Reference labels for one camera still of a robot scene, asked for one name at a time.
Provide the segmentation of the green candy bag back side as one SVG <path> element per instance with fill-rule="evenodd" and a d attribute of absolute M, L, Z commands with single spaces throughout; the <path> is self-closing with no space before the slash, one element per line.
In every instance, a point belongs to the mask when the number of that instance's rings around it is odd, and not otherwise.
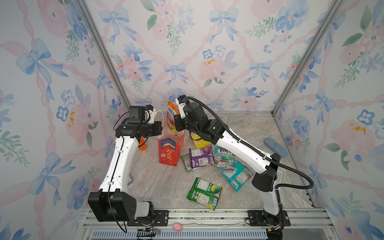
<path fill-rule="evenodd" d="M 187 195 L 189 201 L 215 211 L 221 196 L 222 187 L 196 177 Z"/>

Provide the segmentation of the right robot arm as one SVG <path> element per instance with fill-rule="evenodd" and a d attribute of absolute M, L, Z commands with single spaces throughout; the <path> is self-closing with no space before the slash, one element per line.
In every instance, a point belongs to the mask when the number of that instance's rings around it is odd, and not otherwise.
<path fill-rule="evenodd" d="M 209 107 L 180 98 L 176 100 L 176 105 L 180 112 L 175 116 L 178 131 L 196 133 L 204 141 L 230 151 L 251 167 L 255 172 L 252 185 L 262 194 L 265 222 L 273 228 L 283 228 L 285 217 L 276 183 L 279 161 L 275 161 L 275 155 L 265 153 L 244 141 Z"/>

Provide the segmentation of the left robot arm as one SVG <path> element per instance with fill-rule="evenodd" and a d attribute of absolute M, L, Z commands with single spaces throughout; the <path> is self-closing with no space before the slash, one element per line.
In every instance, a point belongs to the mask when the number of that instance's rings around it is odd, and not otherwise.
<path fill-rule="evenodd" d="M 89 194 L 88 203 L 99 222 L 149 226 L 155 221 L 150 201 L 139 201 L 128 193 L 128 177 L 141 138 L 162 134 L 162 122 L 120 124 L 111 164 L 99 190 Z"/>

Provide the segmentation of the teal candy bag back side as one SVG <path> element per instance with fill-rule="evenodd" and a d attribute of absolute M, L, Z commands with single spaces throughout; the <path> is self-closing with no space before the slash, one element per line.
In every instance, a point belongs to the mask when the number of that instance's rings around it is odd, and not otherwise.
<path fill-rule="evenodd" d="M 249 168 L 238 161 L 234 162 L 233 170 L 224 170 L 222 175 L 236 192 L 239 192 L 243 185 L 254 176 L 253 172 Z"/>

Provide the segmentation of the red paper gift bag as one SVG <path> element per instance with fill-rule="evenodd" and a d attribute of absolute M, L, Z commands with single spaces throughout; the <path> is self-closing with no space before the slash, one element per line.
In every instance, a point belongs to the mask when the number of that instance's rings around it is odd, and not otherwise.
<path fill-rule="evenodd" d="M 178 165 L 184 145 L 185 133 L 173 133 L 158 140 L 159 163 L 176 167 Z"/>

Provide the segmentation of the teal Fox's mint blossom bag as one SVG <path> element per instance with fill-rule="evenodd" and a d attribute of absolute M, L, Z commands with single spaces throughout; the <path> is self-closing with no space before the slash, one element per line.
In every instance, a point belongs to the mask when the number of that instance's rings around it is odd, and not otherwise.
<path fill-rule="evenodd" d="M 215 146 L 214 161 L 215 167 L 221 170 L 234 170 L 235 168 L 235 155 L 222 147 Z"/>

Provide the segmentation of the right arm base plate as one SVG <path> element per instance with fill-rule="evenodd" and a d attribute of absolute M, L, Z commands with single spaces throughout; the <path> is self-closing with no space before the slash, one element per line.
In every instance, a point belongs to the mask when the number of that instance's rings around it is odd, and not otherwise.
<path fill-rule="evenodd" d="M 249 210 L 247 214 L 246 223 L 252 227 L 275 227 L 282 222 L 285 227 L 291 226 L 290 218 L 285 210 L 280 211 L 277 216 L 264 210 Z"/>

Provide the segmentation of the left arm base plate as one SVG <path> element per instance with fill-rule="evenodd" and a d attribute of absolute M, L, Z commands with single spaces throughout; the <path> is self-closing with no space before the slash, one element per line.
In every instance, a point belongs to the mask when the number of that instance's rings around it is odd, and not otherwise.
<path fill-rule="evenodd" d="M 154 210 L 146 217 L 135 218 L 126 223 L 129 227 L 166 227 L 169 221 L 168 210 Z"/>

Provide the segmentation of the orange Fox's fruits candy bag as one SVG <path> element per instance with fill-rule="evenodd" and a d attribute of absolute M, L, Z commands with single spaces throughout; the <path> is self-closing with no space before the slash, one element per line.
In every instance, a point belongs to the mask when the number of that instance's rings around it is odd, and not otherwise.
<path fill-rule="evenodd" d="M 178 131 L 176 130 L 176 124 L 175 124 L 175 115 L 178 115 L 178 114 L 179 114 L 179 111 L 176 105 L 173 102 L 168 101 L 167 124 L 175 137 L 178 136 Z"/>

